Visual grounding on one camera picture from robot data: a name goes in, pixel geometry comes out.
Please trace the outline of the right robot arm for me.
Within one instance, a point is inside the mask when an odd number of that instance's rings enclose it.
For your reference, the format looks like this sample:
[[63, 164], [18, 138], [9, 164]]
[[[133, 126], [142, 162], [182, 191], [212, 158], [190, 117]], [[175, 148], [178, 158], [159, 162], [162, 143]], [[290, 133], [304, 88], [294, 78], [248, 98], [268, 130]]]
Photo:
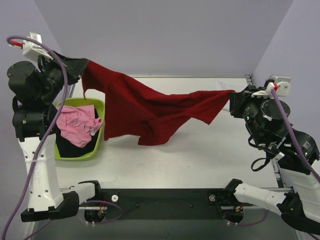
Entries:
[[289, 122], [290, 107], [277, 89], [247, 86], [229, 95], [229, 112], [245, 121], [251, 147], [264, 151], [291, 191], [276, 192], [232, 179], [225, 191], [240, 203], [273, 212], [290, 227], [310, 235], [320, 233], [320, 151], [309, 134]]

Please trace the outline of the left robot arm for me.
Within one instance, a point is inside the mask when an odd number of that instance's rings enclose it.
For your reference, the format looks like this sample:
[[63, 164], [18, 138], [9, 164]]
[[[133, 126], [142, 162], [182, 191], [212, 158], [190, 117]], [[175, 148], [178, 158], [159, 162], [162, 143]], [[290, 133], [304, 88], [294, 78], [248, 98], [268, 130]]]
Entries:
[[84, 58], [39, 55], [37, 64], [19, 61], [7, 70], [14, 93], [12, 124], [27, 170], [28, 205], [20, 215], [24, 223], [70, 218], [85, 201], [96, 206], [103, 199], [96, 180], [61, 191], [56, 171], [58, 111], [53, 102], [61, 90], [80, 79], [87, 65]]

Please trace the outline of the red t-shirt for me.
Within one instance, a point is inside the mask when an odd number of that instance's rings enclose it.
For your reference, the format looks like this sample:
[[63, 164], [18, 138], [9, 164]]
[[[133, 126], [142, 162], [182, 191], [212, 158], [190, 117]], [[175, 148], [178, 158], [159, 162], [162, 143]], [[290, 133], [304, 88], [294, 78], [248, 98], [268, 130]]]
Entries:
[[120, 72], [89, 61], [82, 89], [105, 94], [104, 140], [138, 136], [140, 146], [163, 145], [190, 119], [211, 124], [233, 90], [164, 94]]

